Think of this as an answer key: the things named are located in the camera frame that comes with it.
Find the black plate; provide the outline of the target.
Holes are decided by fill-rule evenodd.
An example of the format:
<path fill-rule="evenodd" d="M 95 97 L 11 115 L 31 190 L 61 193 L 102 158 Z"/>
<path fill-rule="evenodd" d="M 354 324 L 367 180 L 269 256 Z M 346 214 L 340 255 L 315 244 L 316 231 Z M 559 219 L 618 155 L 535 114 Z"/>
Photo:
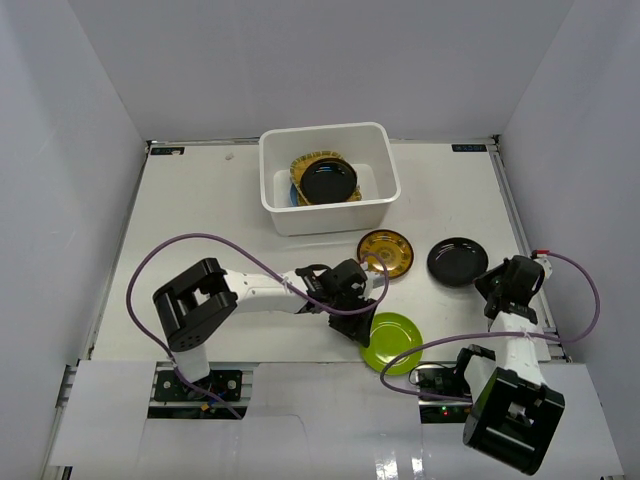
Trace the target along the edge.
<path fill-rule="evenodd" d="M 311 204 L 347 201 L 357 187 L 357 174 L 346 161 L 320 159 L 306 168 L 299 181 L 302 195 Z"/>

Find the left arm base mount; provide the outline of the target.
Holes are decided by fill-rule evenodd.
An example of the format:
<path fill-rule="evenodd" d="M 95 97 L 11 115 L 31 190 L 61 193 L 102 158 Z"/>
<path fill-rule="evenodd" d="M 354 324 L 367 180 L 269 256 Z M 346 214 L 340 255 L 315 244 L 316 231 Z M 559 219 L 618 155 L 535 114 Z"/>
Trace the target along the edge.
<path fill-rule="evenodd" d="M 188 386 L 170 369 L 156 372 L 147 417 L 167 420 L 240 420 L 247 411 L 249 384 L 238 369 L 212 369 Z"/>

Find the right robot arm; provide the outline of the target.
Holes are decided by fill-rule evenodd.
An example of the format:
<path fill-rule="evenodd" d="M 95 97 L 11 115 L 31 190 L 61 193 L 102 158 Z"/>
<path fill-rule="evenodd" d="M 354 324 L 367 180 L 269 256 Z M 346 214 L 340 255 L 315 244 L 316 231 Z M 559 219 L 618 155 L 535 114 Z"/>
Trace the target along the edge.
<path fill-rule="evenodd" d="M 498 343 L 462 349 L 451 374 L 453 390 L 472 400 L 463 443 L 529 476 L 539 470 L 565 409 L 564 396 L 543 377 L 533 337 L 538 319 L 529 303 L 545 277 L 540 262 L 515 255 L 474 281 Z"/>

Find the fan-shaped bamboo woven tray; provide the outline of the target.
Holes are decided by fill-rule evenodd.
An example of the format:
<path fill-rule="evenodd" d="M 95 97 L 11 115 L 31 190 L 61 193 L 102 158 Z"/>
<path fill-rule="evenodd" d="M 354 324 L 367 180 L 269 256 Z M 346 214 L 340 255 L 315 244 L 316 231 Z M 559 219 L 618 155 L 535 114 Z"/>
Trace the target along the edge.
<path fill-rule="evenodd" d="M 346 161 L 344 159 L 344 157 L 341 154 L 337 153 L 337 152 L 329 151 L 329 150 L 322 150 L 322 151 L 316 151 L 316 152 L 305 154 L 305 155 L 295 159 L 291 163 L 291 165 L 289 167 L 290 180 L 291 180 L 291 184 L 294 184 L 296 186 L 298 192 L 299 192 L 299 195 L 301 197 L 301 202 L 302 202 L 301 206 L 325 205 L 325 204 L 311 204 L 311 203 L 309 203 L 301 193 L 301 189 L 300 189 L 300 186 L 299 186 L 299 181 L 300 181 L 301 176 L 302 176 L 302 174 L 304 173 L 304 171 L 306 170 L 307 167 L 309 167 L 312 163 L 314 163 L 317 160 L 326 159 L 326 158 L 338 158 L 338 159 Z M 357 176 L 357 187 L 356 187 L 356 190 L 353 193 L 353 195 L 345 202 L 357 202 L 357 201 L 360 201 L 361 199 L 362 199 L 362 194 L 361 194 L 360 187 L 359 187 L 359 184 L 358 184 L 358 176 Z"/>

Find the blue plate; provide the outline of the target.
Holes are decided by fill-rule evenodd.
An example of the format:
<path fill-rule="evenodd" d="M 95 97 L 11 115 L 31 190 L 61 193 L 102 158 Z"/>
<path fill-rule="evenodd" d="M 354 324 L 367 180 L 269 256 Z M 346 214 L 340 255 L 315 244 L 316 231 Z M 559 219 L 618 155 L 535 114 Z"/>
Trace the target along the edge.
<path fill-rule="evenodd" d="M 297 207 L 297 206 L 301 206 L 302 205 L 301 197 L 300 197 L 299 192 L 298 192 L 298 190 L 297 190 L 297 188 L 296 188 L 296 186 L 294 184 L 292 184 L 290 186 L 289 198 L 290 198 L 291 205 L 293 207 Z"/>

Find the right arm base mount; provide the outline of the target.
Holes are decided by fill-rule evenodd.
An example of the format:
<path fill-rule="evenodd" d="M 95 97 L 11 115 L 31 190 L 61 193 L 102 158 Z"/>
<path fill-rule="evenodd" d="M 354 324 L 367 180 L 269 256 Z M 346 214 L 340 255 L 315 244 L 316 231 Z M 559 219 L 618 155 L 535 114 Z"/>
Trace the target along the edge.
<path fill-rule="evenodd" d="M 409 373 L 420 392 L 421 423 L 463 424 L 496 367 L 493 350 L 463 348 L 455 364 L 421 362 Z"/>

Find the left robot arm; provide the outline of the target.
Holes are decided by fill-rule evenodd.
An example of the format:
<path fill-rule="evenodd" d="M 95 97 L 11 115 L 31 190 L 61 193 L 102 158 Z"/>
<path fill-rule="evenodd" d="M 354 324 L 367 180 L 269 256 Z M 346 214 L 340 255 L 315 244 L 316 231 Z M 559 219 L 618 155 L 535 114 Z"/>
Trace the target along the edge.
<path fill-rule="evenodd" d="M 231 315 L 325 312 L 330 328 L 368 347 L 376 311 L 371 292 L 384 285 L 383 274 L 354 259 L 333 268 L 298 268 L 275 279 L 223 269 L 217 259 L 206 258 L 157 290 L 153 303 L 179 371 L 177 387 L 199 399 L 212 378 L 204 343 Z"/>

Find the lime green plate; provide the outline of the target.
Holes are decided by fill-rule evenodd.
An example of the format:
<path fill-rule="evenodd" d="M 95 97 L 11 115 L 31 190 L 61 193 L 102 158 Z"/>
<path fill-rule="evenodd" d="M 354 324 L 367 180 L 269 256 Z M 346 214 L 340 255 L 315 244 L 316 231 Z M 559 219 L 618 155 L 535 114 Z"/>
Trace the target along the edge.
<path fill-rule="evenodd" d="M 396 356 L 423 344 L 419 328 L 398 313 L 377 313 L 373 318 L 370 345 L 360 348 L 365 364 L 376 372 Z"/>

